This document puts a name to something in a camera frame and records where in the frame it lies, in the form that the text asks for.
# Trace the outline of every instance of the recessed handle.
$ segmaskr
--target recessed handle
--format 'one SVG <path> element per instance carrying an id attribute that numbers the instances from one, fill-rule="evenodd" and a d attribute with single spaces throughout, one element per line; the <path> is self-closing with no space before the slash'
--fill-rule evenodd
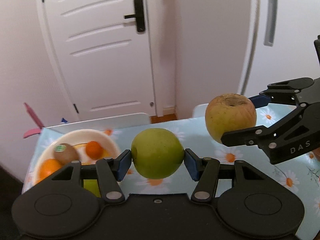
<path id="1" fill-rule="evenodd" d="M 135 18 L 137 32 L 141 33 L 146 30 L 144 22 L 143 0 L 133 0 L 135 14 L 125 15 L 124 19 Z"/>
<path id="2" fill-rule="evenodd" d="M 268 16 L 264 45 L 270 47 L 273 46 L 276 34 L 277 10 L 278 0 L 268 0 Z"/>

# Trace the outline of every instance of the blue gripper pad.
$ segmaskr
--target blue gripper pad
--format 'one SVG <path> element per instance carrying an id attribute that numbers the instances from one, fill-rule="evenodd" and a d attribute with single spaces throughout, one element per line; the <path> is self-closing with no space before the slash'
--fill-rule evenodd
<path id="1" fill-rule="evenodd" d="M 266 95 L 257 95 L 249 99 L 254 104 L 255 108 L 267 106 L 269 103 L 271 103 L 271 98 L 267 97 Z"/>
<path id="2" fill-rule="evenodd" d="M 115 161 L 119 161 L 119 167 L 116 171 L 116 180 L 121 181 L 124 179 L 124 176 L 127 174 L 128 169 L 131 166 L 131 151 L 125 150 L 118 156 L 118 158 L 115 159 Z"/>
<path id="3" fill-rule="evenodd" d="M 194 181 L 199 181 L 200 172 L 197 167 L 197 159 L 200 160 L 198 156 L 196 156 L 190 149 L 185 149 L 184 151 L 184 165 L 187 168 L 190 177 Z"/>

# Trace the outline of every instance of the white door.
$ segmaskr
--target white door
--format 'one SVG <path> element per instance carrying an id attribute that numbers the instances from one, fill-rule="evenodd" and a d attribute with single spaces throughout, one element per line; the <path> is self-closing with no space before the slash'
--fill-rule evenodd
<path id="1" fill-rule="evenodd" d="M 44 0 L 53 46 L 82 120 L 155 115 L 149 34 L 137 32 L 133 0 Z"/>
<path id="2" fill-rule="evenodd" d="M 257 34 L 245 96 L 270 83 L 320 76 L 313 45 L 320 34 L 320 0 L 260 0 Z"/>

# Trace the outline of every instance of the green apple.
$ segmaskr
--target green apple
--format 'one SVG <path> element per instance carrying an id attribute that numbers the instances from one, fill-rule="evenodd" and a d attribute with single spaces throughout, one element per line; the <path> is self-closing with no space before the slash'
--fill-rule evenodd
<path id="1" fill-rule="evenodd" d="M 98 186 L 98 181 L 96 179 L 84 179 L 83 187 L 89 190 L 91 193 L 95 194 L 96 197 L 101 197 L 100 190 Z"/>
<path id="2" fill-rule="evenodd" d="M 184 149 L 174 133 L 162 128 L 146 129 L 131 144 L 133 164 L 147 179 L 163 179 L 181 165 Z"/>

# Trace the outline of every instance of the kiwi sticker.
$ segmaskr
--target kiwi sticker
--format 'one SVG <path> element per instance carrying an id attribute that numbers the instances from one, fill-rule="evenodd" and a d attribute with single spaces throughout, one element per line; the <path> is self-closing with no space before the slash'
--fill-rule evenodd
<path id="1" fill-rule="evenodd" d="M 66 146 L 65 146 L 65 145 L 59 144 L 59 145 L 56 147 L 56 152 L 63 152 L 65 149 L 66 149 Z"/>

